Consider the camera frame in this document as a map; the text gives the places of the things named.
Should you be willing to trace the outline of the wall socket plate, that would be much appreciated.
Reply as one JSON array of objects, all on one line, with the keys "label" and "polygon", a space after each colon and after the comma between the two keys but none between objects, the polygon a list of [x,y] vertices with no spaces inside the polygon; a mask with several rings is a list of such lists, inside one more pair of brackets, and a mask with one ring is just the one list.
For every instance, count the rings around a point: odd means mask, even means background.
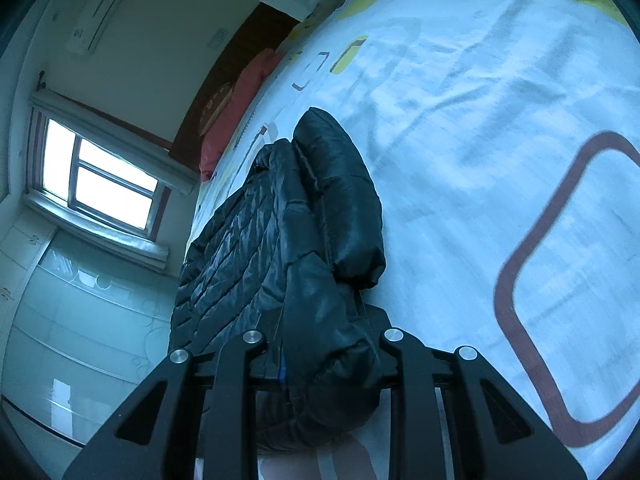
[{"label": "wall socket plate", "polygon": [[225,28],[218,28],[209,39],[207,47],[213,51],[220,51],[226,44],[229,37],[229,31]]}]

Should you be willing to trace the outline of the red pillow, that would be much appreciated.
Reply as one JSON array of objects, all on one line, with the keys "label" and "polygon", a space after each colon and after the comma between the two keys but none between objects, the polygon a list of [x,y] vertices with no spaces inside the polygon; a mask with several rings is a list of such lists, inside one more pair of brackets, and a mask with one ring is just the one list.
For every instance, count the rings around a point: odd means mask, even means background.
[{"label": "red pillow", "polygon": [[262,50],[235,82],[223,84],[207,101],[200,120],[202,143],[198,171],[202,182],[212,177],[250,103],[282,58],[275,50]]}]

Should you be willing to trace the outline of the bed with patterned sheet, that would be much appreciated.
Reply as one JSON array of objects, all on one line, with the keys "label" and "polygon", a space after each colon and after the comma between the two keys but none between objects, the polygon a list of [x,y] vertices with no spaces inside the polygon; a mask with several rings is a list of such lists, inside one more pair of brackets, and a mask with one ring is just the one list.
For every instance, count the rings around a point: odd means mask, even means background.
[{"label": "bed with patterned sheet", "polygon": [[345,0],[294,36],[192,229],[327,110],[382,203],[372,304],[477,348],[609,474],[639,422],[638,18],[637,0]]}]

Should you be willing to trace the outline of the white wardrobe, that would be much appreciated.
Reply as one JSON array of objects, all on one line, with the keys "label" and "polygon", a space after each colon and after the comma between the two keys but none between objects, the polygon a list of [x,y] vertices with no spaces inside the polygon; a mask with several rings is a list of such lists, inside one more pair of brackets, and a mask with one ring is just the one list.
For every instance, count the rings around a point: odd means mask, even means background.
[{"label": "white wardrobe", "polygon": [[51,479],[166,356],[177,282],[28,207],[1,228],[1,407]]}]

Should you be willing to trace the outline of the left window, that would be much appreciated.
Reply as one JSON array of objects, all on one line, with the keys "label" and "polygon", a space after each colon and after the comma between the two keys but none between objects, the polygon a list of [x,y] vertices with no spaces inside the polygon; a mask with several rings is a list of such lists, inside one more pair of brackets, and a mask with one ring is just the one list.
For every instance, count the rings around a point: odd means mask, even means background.
[{"label": "left window", "polygon": [[32,112],[27,183],[64,209],[155,240],[169,188],[41,110]]}]

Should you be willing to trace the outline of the dark wooden headboard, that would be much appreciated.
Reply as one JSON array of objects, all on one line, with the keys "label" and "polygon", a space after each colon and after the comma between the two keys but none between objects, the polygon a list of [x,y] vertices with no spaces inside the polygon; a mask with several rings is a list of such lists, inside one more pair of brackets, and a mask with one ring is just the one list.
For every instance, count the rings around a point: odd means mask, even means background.
[{"label": "dark wooden headboard", "polygon": [[242,69],[265,48],[276,50],[299,20],[265,3],[259,3],[226,43],[210,68],[201,88],[186,111],[172,141],[169,156],[189,168],[198,169],[201,153],[203,110],[224,84],[235,82]]}]

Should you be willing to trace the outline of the black puffer jacket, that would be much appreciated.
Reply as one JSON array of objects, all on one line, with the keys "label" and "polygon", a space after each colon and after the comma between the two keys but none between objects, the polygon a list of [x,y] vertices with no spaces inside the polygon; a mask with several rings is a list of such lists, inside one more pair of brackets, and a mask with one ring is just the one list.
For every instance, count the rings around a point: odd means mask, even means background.
[{"label": "black puffer jacket", "polygon": [[316,448],[362,426],[380,402],[381,358],[361,292],[384,269],[382,206],[367,167],[342,126],[313,107],[291,139],[259,151],[190,244],[170,348],[218,351],[274,312],[281,388],[257,398],[258,448]]}]

